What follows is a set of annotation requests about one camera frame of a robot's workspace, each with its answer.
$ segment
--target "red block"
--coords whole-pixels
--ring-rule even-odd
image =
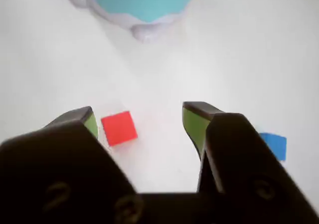
[[[110,146],[138,137],[129,111],[102,118],[101,121]]]

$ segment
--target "white table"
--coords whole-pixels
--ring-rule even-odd
[[[284,166],[319,208],[319,0],[193,0],[152,44],[68,0],[0,0],[0,18],[1,140],[86,105],[130,110],[139,139],[102,142],[136,189],[194,191],[181,105],[206,101],[286,136]]]

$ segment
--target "blue block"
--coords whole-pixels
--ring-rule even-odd
[[[260,133],[275,157],[280,161],[286,160],[287,139],[272,133]]]

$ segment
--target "plastic toy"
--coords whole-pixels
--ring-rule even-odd
[[[101,121],[110,146],[138,137],[129,111],[102,118]]]
[[[71,0],[106,20],[130,29],[140,41],[149,41],[177,20],[189,0]]]
[[[278,160],[286,160],[287,139],[285,137],[272,133],[260,133],[259,135],[262,137]]]

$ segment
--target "blue cube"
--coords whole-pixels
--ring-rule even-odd
[[[278,160],[286,160],[287,138],[272,133],[260,133],[260,136]]]

